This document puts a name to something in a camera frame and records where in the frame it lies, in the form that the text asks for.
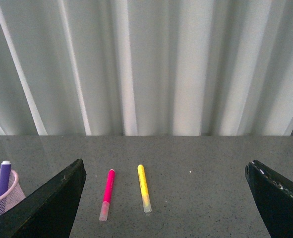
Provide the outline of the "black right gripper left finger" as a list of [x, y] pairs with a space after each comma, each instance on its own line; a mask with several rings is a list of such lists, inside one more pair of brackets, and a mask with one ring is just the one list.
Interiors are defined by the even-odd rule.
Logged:
[[86, 181], [77, 159], [0, 216], [0, 238], [67, 238]]

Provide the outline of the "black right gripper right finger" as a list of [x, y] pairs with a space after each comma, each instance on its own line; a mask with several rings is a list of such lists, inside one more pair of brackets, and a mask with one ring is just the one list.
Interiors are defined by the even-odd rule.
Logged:
[[293, 238], [293, 182], [258, 160], [245, 177], [260, 216], [272, 238]]

